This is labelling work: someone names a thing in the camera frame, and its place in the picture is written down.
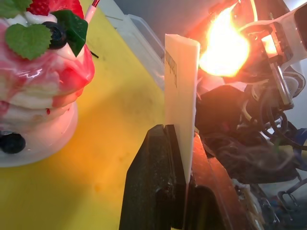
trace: white paper strip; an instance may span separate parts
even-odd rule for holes
[[[190,181],[199,42],[165,35],[165,124],[174,125],[186,182]]]

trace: yellow surface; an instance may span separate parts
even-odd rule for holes
[[[118,229],[126,172],[164,121],[163,94],[100,10],[87,44],[100,58],[75,135],[46,160],[0,169],[0,230]]]

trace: blueberry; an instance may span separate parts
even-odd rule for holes
[[[65,29],[60,24],[54,22],[44,22],[43,25],[52,33],[49,49],[63,48],[67,43]]]
[[[7,154],[16,154],[25,148],[25,139],[17,133],[0,137],[0,148]]]

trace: mint leaf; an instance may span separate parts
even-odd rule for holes
[[[58,23],[64,27],[67,42],[75,56],[78,56],[86,41],[88,23],[70,10],[52,12]]]
[[[9,48],[29,60],[44,54],[49,48],[50,40],[50,30],[41,24],[28,27],[20,24],[11,25],[5,33],[5,41]]]
[[[26,11],[32,0],[0,0],[0,17],[14,18]]]

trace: machine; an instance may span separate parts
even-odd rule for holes
[[[259,16],[257,2],[248,4]],[[244,3],[225,1],[211,15],[236,4],[237,18]],[[250,51],[236,75],[198,96],[189,184],[174,127],[148,131],[127,173],[121,230],[306,229],[307,199],[293,193],[307,183],[299,173],[307,171],[307,129],[297,129],[285,111],[306,84],[291,65],[307,58],[307,4],[266,15],[270,20],[255,17],[240,27]],[[264,192],[264,184],[286,182],[294,183],[274,196]]]

